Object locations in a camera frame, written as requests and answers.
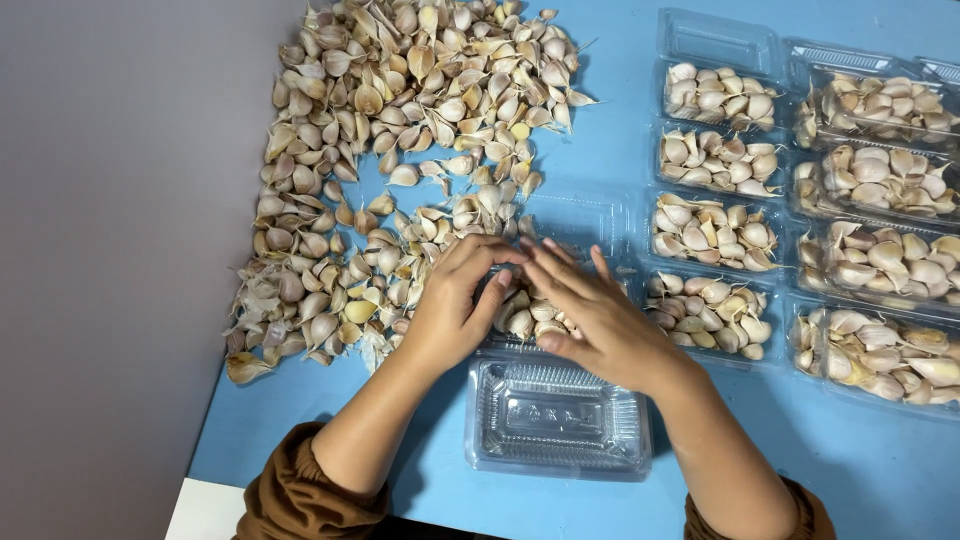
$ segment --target hand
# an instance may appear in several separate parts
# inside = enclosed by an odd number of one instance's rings
[[[499,236],[468,234],[454,240],[434,262],[415,316],[400,350],[437,375],[460,363],[490,331],[513,277],[501,270],[484,287],[477,305],[473,293],[494,264],[521,264],[527,257]]]
[[[698,364],[620,291],[598,246],[590,248],[595,278],[584,274],[550,238],[543,240],[543,248],[526,239],[520,240],[520,246],[530,257],[523,264],[527,277],[576,322],[583,337],[547,332],[537,345],[603,380],[651,397],[667,373],[697,369]]]

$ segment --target gray wall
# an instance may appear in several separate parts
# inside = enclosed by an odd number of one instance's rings
[[[0,538],[163,536],[304,4],[0,3]]]

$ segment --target blue table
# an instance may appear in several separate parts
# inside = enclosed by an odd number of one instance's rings
[[[650,84],[659,6],[556,0],[528,7],[525,14],[546,7],[560,10],[555,22],[575,42],[596,38],[581,56],[577,87],[607,103],[575,112],[576,135],[535,134],[545,178],[540,193],[604,184],[647,205],[650,145],[656,143],[650,128],[658,104]],[[789,7],[688,0],[678,7],[765,24],[781,37],[840,42],[903,58],[960,54],[960,4],[948,0],[812,0]],[[291,13],[291,24],[296,17]],[[383,190],[375,166],[373,159],[364,160],[364,180],[348,194],[354,205]],[[398,207],[408,211],[440,200],[436,185],[392,191]],[[643,208],[641,215],[648,207]],[[824,501],[841,538],[956,537],[960,425],[849,404],[787,374],[721,368],[711,373],[774,467]],[[328,419],[366,378],[357,355],[326,368],[288,359],[246,387],[221,376],[188,476],[246,485],[289,428]],[[393,514],[515,540],[680,537],[686,489],[656,413],[657,458],[643,483],[480,473],[464,461],[466,379],[466,365],[450,371],[414,417],[390,475]]]

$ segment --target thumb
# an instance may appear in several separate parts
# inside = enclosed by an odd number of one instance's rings
[[[472,325],[482,325],[486,331],[490,330],[490,325],[493,324],[493,317],[496,315],[496,311],[500,309],[500,306],[503,305],[504,297],[507,294],[507,287],[510,286],[510,281],[513,278],[513,275],[510,273],[510,270],[500,270],[493,276],[487,286],[483,289],[483,294],[480,295],[480,299],[477,300],[477,306],[473,309],[473,314],[470,315],[469,321]]]
[[[573,339],[569,335],[549,331],[537,339],[537,345],[548,353],[563,356],[584,367],[595,363],[597,350],[583,339]]]

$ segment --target plastic container lid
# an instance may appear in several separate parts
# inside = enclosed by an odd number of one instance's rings
[[[641,481],[653,455],[646,398],[549,353],[481,350],[464,453],[478,471]]]

